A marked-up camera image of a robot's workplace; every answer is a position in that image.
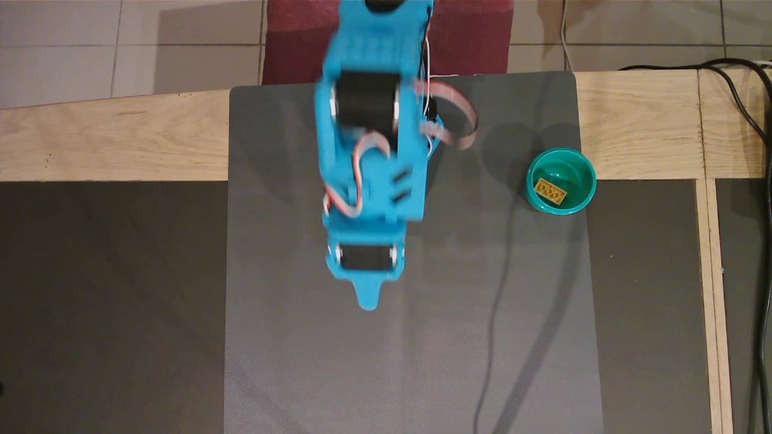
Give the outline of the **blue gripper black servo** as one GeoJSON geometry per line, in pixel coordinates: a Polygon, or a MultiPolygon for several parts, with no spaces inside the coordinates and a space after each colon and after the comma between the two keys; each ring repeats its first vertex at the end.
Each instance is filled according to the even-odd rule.
{"type": "Polygon", "coordinates": [[[353,284],[359,307],[374,310],[383,283],[402,275],[407,223],[328,217],[324,227],[331,273],[353,284]]]}

